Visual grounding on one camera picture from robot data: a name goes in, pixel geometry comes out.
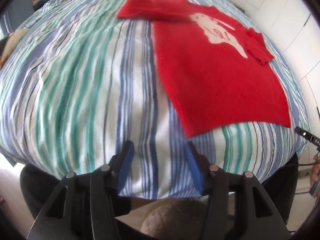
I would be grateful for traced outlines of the person's right hand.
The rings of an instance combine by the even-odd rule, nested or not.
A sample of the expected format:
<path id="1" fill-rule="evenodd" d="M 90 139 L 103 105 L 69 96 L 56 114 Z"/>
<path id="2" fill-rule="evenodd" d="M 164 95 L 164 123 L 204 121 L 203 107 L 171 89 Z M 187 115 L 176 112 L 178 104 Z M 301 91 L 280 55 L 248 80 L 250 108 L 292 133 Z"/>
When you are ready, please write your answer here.
<path id="1" fill-rule="evenodd" d="M 319 153 L 314 156 L 314 164 L 313 164 L 313 167 L 312 167 L 312 170 L 311 170 L 311 174 L 310 174 L 310 185 L 313 186 L 314 183 L 317 182 L 317 180 L 319 179 L 319 164 L 318 164 L 318 161 L 319 161 Z"/>

